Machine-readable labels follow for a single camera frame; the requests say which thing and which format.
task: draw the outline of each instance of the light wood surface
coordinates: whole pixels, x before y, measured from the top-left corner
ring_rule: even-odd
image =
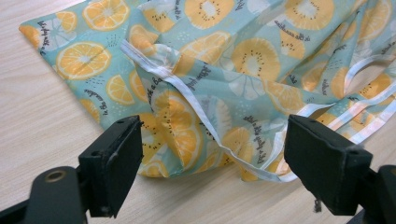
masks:
[[[19,25],[80,0],[0,1],[0,210],[28,198],[34,178],[49,168],[78,165],[78,155],[102,132],[72,92],[35,52]],[[373,169],[396,163],[393,117],[365,142]],[[90,223],[346,223],[299,180],[245,183],[235,165],[175,179],[138,176],[117,219]]]

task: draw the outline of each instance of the citrus pattern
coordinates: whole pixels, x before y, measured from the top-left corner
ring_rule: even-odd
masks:
[[[169,173],[162,161],[151,161],[141,166],[139,174],[150,177],[169,177]]]
[[[374,8],[367,9],[361,22],[359,41],[371,40],[379,36],[389,22],[392,14],[390,0],[378,0]]]
[[[318,63],[302,76],[301,83],[305,91],[313,91],[317,87],[325,67],[326,63]]]
[[[377,96],[381,91],[384,91],[392,82],[392,79],[385,73],[380,74],[375,80],[365,86],[359,94],[367,99]]]
[[[157,123],[152,113],[139,114],[142,124],[143,164],[148,164],[151,158],[164,145],[163,136],[157,128]]]
[[[165,91],[155,101],[160,108],[157,122],[161,124],[163,137],[183,163],[191,168],[201,155],[203,134],[200,120],[190,104],[176,91]]]
[[[349,125],[356,132],[359,132],[367,125],[369,125],[374,119],[375,119],[374,115],[363,110],[353,118],[353,120],[349,123]]]
[[[178,62],[175,64],[175,67],[172,70],[172,74],[175,74],[178,77],[186,76],[194,66],[194,62],[195,59],[189,55],[180,55]]]
[[[347,28],[346,33],[344,34],[343,37],[343,41],[348,40],[350,37],[356,34],[356,29],[357,29],[356,21],[353,21],[352,23],[350,23],[349,27]]]
[[[143,102],[148,102],[148,96],[146,94],[145,87],[142,84],[142,80],[137,74],[136,70],[131,72],[129,75],[129,83],[131,85],[132,91],[137,96],[137,98]]]
[[[26,36],[35,49],[38,49],[40,44],[40,33],[31,25],[20,26],[20,31]]]
[[[156,52],[154,42],[157,38],[158,35],[149,32],[140,24],[133,26],[129,32],[129,42],[146,56]]]
[[[250,141],[251,133],[244,127],[235,127],[221,139],[221,143],[229,148],[239,159],[251,162],[254,146]]]
[[[62,11],[56,13],[56,17],[61,21],[61,25],[64,30],[69,33],[76,29],[77,26],[77,15],[72,11]]]
[[[218,156],[219,156],[218,152],[213,152],[212,154],[210,154],[206,158],[204,164],[196,171],[196,173],[201,173],[203,171],[206,171],[206,170],[209,170],[210,168],[212,168],[215,165]]]
[[[124,0],[101,0],[88,4],[82,17],[93,30],[111,31],[128,19],[129,11]]]
[[[333,120],[335,120],[337,117],[334,116],[331,113],[325,112],[324,114],[320,115],[317,120],[324,124],[324,125],[329,125]]]
[[[276,159],[271,162],[266,170],[277,175],[285,175],[291,172],[290,167],[285,161],[283,152],[279,153]]]
[[[87,79],[104,72],[110,65],[111,54],[94,42],[77,42],[59,52],[56,66],[66,79]]]
[[[100,113],[96,108],[95,104],[88,99],[81,99],[79,102],[84,106],[84,108],[90,113],[90,115],[95,119],[97,123],[100,122]]]
[[[184,11],[193,26],[207,29],[221,22],[233,5],[233,0],[186,0]]]
[[[335,103],[315,116],[358,140],[378,127],[375,118],[388,115],[394,97],[350,120],[339,117],[352,100],[373,99],[391,82],[381,75],[356,94],[343,93],[351,66],[394,53],[395,3],[90,0],[20,29],[104,129],[140,115],[145,157],[139,174],[193,174],[235,161],[245,181],[257,174],[278,181],[290,168],[282,152],[271,155],[283,147],[279,132],[288,114],[307,116]],[[124,38],[134,48],[123,46]],[[177,91],[183,83],[190,88],[184,95]]]
[[[298,36],[296,32],[290,31],[291,36],[280,30],[280,50],[282,54],[288,55],[292,58],[302,59],[305,54],[304,42],[300,39],[295,38]]]
[[[290,22],[306,30],[323,29],[330,23],[334,13],[332,0],[289,0],[285,8]]]
[[[106,84],[107,95],[121,105],[133,105],[134,97],[128,91],[121,75],[111,77]]]
[[[180,49],[180,52],[206,63],[215,63],[228,45],[230,34],[217,31],[200,37]]]
[[[174,10],[174,6],[167,3],[146,3],[140,6],[148,23],[157,31],[164,33],[169,31],[175,23],[169,18],[168,13]]]
[[[242,41],[235,47],[231,60],[237,72],[261,80],[276,80],[280,72],[276,51],[265,39],[251,38]]]
[[[330,85],[332,89],[332,94],[341,99],[344,97],[344,80],[346,79],[348,69],[346,67],[342,67],[338,70],[337,74],[335,74],[332,79],[332,84]]]
[[[264,82],[264,88],[276,109],[285,114],[297,114],[304,107],[299,89],[272,81]]]
[[[264,95],[262,83],[258,79],[235,72],[224,72],[224,78],[229,82],[228,87],[237,96],[254,100]]]

